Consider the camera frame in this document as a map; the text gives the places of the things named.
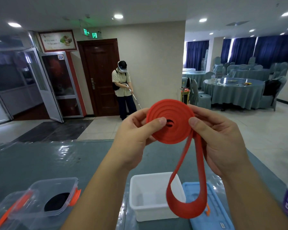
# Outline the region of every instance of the white cane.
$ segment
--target white cane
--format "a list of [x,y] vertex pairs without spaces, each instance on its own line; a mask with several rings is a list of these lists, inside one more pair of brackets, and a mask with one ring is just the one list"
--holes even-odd
[[137,104],[139,105],[139,107],[142,109],[142,107],[140,106],[140,104],[138,103],[138,100],[135,98],[134,94],[131,92],[132,96],[134,97],[135,101],[137,102]]

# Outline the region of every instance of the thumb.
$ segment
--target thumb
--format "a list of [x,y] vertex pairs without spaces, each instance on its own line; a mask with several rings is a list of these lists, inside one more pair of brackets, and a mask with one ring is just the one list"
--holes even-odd
[[144,126],[138,128],[140,132],[140,137],[143,140],[146,140],[156,131],[161,130],[166,125],[166,118],[161,117],[146,123]]
[[192,127],[194,131],[196,131],[209,145],[214,145],[216,139],[219,137],[218,132],[213,130],[207,124],[205,124],[202,120],[191,117],[189,119],[189,125]]

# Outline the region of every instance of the red resistance band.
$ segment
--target red resistance band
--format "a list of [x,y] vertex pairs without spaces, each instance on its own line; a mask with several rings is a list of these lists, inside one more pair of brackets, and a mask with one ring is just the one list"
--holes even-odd
[[[164,128],[153,134],[153,137],[156,140],[166,144],[175,144],[188,137],[180,160],[169,179],[169,184],[167,185],[166,189],[166,200],[169,208],[175,215],[185,219],[192,219],[203,213],[207,205],[207,184],[201,136],[193,131],[188,123],[189,118],[194,117],[194,113],[186,104],[180,101],[164,99],[155,103],[149,109],[146,122],[148,123],[160,117],[165,117],[167,123]],[[195,141],[197,170],[200,180],[200,193],[195,201],[191,203],[183,203],[178,201],[173,195],[171,183],[188,152],[192,138]]]

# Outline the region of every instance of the dark pants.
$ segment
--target dark pants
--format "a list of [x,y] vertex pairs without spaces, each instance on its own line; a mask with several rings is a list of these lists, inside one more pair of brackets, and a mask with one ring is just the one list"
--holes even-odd
[[119,103],[119,116],[121,117],[122,120],[127,118],[126,104],[130,115],[137,111],[137,108],[135,107],[135,104],[133,102],[132,95],[117,97],[117,101]]

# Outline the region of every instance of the blue plastic tray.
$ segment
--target blue plastic tray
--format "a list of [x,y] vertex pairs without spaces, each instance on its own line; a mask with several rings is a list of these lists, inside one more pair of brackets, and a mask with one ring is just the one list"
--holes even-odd
[[[185,193],[186,202],[196,200],[200,192],[199,182],[185,182],[182,184]],[[200,216],[190,219],[193,230],[234,230],[227,212],[225,211],[219,197],[216,195],[213,186],[207,182],[207,202],[210,207],[210,215],[207,216],[204,211]]]

